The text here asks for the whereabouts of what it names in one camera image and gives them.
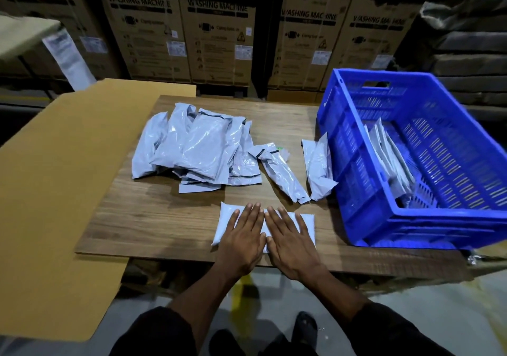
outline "white label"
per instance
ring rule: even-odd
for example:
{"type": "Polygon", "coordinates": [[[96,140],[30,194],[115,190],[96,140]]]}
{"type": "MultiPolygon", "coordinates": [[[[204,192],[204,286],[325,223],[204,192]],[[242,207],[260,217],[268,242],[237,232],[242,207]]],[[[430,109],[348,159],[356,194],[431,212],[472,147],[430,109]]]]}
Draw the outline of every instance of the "white label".
{"type": "Polygon", "coordinates": [[[254,53],[253,46],[236,45],[234,54],[237,60],[251,60],[254,53]]]}
{"type": "Polygon", "coordinates": [[[81,43],[89,53],[107,54],[107,46],[103,39],[97,37],[79,37],[81,43]]]}
{"type": "Polygon", "coordinates": [[[167,50],[169,52],[169,56],[187,57],[187,48],[185,48],[184,42],[168,41],[167,50]]]}
{"type": "Polygon", "coordinates": [[[329,58],[331,58],[330,51],[316,50],[313,53],[312,65],[327,65],[329,58]]]}
{"type": "Polygon", "coordinates": [[[373,61],[371,69],[385,69],[392,60],[389,54],[379,54],[375,61],[373,61]]]}
{"type": "Polygon", "coordinates": [[[73,90],[85,90],[97,80],[79,53],[67,29],[62,29],[42,40],[73,90]]]}

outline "sleeve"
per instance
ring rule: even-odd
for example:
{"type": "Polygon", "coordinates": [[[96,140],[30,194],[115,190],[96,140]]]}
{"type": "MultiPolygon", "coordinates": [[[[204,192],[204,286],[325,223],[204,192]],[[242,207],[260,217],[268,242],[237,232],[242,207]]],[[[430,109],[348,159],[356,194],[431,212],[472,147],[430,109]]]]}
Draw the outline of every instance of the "sleeve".
{"type": "Polygon", "coordinates": [[[140,315],[112,347],[110,356],[171,354],[197,356],[190,324],[178,313],[157,307],[140,315]]]}
{"type": "Polygon", "coordinates": [[[345,328],[345,333],[358,356],[377,353],[452,356],[410,321],[378,303],[365,305],[345,328]]]}

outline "wooden tabletop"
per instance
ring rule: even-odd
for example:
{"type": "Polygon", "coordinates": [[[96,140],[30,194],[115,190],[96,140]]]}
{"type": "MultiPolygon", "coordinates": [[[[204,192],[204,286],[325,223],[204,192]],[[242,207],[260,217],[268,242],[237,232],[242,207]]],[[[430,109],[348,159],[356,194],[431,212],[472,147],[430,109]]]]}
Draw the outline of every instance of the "wooden tabletop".
{"type": "MultiPolygon", "coordinates": [[[[308,190],[301,139],[314,140],[317,107],[212,98],[161,96],[152,114],[172,112],[177,102],[189,102],[232,116],[252,120],[254,144],[275,142],[290,152],[288,165],[308,190]]],[[[220,202],[263,207],[284,206],[289,212],[315,215],[316,247],[333,271],[442,280],[465,280],[466,262],[453,250],[394,250],[347,245],[339,208],[334,200],[294,204],[263,171],[263,183],[223,186],[214,192],[179,194],[172,175],[131,179],[131,160],[137,140],[125,158],[109,191],[76,246],[76,252],[113,256],[214,261],[212,239],[220,202]]],[[[271,265],[264,255],[260,265],[271,265]]]]}

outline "left hand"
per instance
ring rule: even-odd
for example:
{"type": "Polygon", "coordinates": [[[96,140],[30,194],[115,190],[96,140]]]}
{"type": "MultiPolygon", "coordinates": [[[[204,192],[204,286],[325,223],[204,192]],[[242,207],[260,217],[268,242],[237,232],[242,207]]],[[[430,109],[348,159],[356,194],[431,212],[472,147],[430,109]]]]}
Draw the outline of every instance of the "left hand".
{"type": "Polygon", "coordinates": [[[231,278],[249,274],[262,257],[266,234],[261,234],[264,210],[260,203],[248,204],[238,219],[239,209],[232,213],[217,251],[215,265],[231,278]]]}

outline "forearm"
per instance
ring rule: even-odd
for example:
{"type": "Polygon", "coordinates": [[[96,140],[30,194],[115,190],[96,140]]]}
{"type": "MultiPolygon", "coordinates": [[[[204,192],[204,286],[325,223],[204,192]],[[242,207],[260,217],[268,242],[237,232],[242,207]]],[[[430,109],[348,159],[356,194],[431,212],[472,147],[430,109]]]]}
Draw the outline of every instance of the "forearm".
{"type": "Polygon", "coordinates": [[[302,281],[342,328],[365,304],[371,303],[366,296],[337,280],[324,266],[309,271],[302,281]]]}
{"type": "Polygon", "coordinates": [[[227,292],[237,278],[219,269],[215,264],[199,281],[177,296],[168,305],[192,327],[197,352],[199,352],[209,326],[227,292]]]}

